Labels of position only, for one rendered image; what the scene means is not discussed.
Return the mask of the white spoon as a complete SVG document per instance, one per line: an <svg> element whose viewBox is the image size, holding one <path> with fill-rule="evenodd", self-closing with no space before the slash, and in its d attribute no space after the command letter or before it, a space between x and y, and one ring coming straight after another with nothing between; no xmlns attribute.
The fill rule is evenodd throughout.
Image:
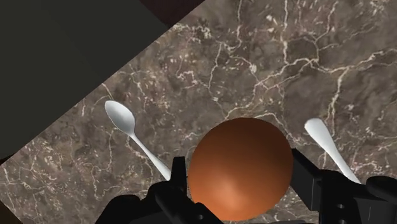
<svg viewBox="0 0 397 224"><path fill-rule="evenodd" d="M117 129L128 135L146 154L165 180L170 180L171 170L139 140L135 133L136 119L127 107L116 101L106 101L106 114Z"/></svg>

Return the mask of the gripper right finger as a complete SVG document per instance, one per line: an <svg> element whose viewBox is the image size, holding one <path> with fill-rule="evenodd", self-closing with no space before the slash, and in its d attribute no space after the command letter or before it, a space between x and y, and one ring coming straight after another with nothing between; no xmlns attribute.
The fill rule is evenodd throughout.
<svg viewBox="0 0 397 224"><path fill-rule="evenodd" d="M372 176L358 184L342 173L317 168L293 149L290 186L319 224L397 224L397 179Z"/></svg>

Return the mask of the brown egg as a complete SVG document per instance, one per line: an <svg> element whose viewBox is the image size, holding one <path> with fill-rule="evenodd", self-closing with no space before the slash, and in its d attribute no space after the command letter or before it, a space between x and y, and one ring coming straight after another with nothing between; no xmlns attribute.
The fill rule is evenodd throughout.
<svg viewBox="0 0 397 224"><path fill-rule="evenodd" d="M273 208L293 172L284 134L257 118L235 118L211 129L195 148L188 168L194 202L219 219L244 221Z"/></svg>

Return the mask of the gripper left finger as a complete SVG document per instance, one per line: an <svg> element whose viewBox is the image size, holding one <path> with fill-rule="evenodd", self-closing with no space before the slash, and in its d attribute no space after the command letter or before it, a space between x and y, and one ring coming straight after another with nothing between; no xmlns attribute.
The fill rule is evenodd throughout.
<svg viewBox="0 0 397 224"><path fill-rule="evenodd" d="M205 205L187 196L185 157L175 157L171 179L150 186L145 198L119 195L95 224L223 224Z"/></svg>

